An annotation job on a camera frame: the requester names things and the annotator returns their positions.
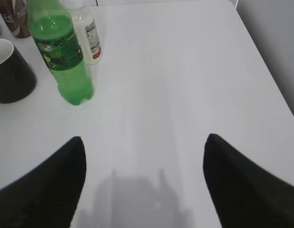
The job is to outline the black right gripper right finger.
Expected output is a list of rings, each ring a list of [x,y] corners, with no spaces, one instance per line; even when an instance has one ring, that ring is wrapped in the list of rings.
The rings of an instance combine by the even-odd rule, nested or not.
[[[218,134],[205,143],[203,173],[223,228],[294,228],[294,186]]]

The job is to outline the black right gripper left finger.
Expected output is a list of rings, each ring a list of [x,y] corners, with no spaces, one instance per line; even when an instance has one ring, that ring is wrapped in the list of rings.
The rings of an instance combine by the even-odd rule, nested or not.
[[[0,189],[0,228],[69,228],[85,179],[85,147],[75,136]]]

